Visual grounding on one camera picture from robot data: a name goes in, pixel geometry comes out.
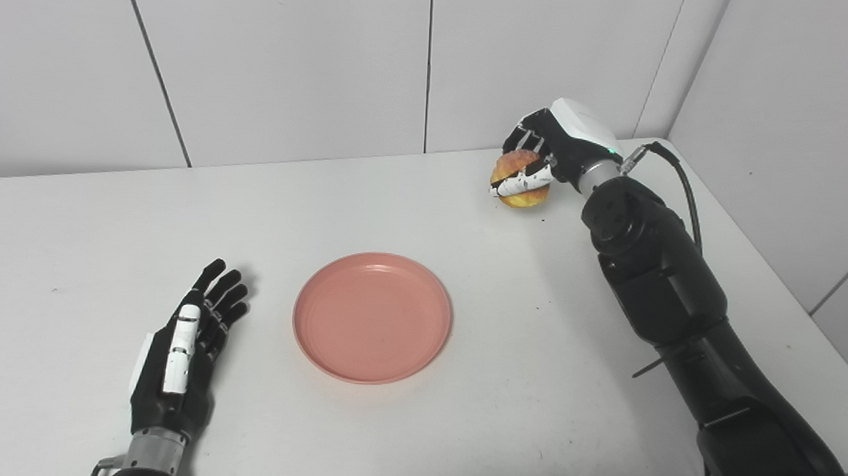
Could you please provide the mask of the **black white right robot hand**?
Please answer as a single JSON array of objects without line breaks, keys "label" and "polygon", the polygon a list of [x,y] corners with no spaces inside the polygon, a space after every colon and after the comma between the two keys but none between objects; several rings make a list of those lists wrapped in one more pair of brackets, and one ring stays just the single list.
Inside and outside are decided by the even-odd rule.
[{"label": "black white right robot hand", "polygon": [[618,139],[579,101],[561,97],[551,106],[525,115],[503,142],[503,154],[525,150],[538,158],[504,177],[493,178],[489,192],[508,198],[547,187],[551,182],[578,188],[581,178],[601,162],[623,162]]}]

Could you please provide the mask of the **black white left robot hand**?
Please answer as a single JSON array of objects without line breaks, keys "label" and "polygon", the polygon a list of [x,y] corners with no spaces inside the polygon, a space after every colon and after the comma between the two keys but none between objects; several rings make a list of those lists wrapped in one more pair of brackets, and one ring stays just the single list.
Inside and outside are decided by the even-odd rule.
[{"label": "black white left robot hand", "polygon": [[209,424],[215,365],[250,309],[242,275],[213,260],[154,333],[130,395],[134,434],[160,427],[191,440]]}]

